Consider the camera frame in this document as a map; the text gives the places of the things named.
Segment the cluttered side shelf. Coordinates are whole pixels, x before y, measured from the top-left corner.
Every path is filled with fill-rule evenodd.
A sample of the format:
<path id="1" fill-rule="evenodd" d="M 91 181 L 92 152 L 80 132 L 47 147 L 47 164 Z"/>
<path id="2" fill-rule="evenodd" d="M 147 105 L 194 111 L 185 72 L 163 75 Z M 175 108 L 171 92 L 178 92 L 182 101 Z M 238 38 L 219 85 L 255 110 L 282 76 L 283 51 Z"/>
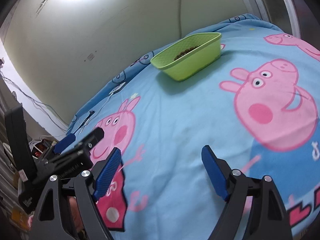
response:
<path id="1" fill-rule="evenodd" d="M 34 159 L 24 131 L 7 131 L 7 137 L 14 167 L 24 185 L 24 189 L 18 194 L 18 202 L 23 211 L 29 215 L 35 211 L 49 177 L 59 174 L 56 168 L 56 159 L 59 155 L 53 152 L 55 146 L 53 145 Z"/>

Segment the white power bank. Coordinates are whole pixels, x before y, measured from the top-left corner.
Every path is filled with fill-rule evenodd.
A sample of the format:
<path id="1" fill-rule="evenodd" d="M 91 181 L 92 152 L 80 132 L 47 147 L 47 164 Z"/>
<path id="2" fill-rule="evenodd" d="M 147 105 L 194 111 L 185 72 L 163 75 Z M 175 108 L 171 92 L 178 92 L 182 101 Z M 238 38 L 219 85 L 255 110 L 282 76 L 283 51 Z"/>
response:
<path id="1" fill-rule="evenodd" d="M 123 83 L 120 83 L 118 84 L 116 87 L 114 87 L 110 92 L 109 92 L 109 95 L 113 95 L 113 94 L 116 94 L 116 93 L 119 93 L 123 87 L 126 85 L 126 82 L 123 82 Z"/>

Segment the blue Peppa Pig bedsheet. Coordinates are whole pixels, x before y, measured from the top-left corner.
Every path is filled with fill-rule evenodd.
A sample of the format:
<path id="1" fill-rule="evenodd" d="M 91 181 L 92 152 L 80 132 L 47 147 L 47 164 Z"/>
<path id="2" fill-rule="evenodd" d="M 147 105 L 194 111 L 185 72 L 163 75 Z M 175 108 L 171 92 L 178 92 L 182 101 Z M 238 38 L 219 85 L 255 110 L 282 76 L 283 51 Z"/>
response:
<path id="1" fill-rule="evenodd" d="M 245 175 L 269 175 L 298 237 L 319 214 L 319 49 L 244 14 L 202 29 L 222 34 L 218 60 L 182 82 L 150 51 L 75 114 L 81 140 L 104 138 L 122 163 L 97 203 L 114 239 L 207 239 L 224 207 L 201 160 L 203 146 Z M 109 92 L 126 82 L 116 94 Z"/>

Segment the green plastic basket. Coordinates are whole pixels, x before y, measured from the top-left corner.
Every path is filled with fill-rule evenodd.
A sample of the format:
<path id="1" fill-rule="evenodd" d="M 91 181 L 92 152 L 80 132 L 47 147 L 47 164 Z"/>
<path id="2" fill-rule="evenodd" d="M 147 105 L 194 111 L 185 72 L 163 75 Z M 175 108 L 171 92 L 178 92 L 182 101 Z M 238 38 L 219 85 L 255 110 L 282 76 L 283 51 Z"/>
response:
<path id="1" fill-rule="evenodd" d="M 221 33 L 198 33 L 159 52 L 151 64 L 175 81 L 184 81 L 221 56 Z"/>

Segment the wall socket plate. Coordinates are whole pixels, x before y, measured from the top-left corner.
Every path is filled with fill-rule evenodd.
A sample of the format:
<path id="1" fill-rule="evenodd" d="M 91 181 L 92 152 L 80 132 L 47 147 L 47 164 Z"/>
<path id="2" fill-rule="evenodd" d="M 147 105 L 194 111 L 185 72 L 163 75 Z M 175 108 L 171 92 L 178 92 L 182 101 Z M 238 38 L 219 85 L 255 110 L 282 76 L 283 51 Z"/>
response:
<path id="1" fill-rule="evenodd" d="M 93 53 L 91 53 L 91 54 L 88 55 L 87 58 L 88 58 L 89 61 L 91 61 L 91 60 L 93 60 L 95 58 L 95 55 Z"/>

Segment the window frame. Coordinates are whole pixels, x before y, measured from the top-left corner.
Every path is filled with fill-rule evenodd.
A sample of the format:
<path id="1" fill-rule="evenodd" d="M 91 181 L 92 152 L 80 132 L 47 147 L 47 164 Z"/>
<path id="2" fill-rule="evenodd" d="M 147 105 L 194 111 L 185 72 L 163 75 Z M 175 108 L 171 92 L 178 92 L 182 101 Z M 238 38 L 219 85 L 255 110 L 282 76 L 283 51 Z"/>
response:
<path id="1" fill-rule="evenodd" d="M 243 0 L 247 11 L 301 38 L 298 14 L 293 0 Z"/>

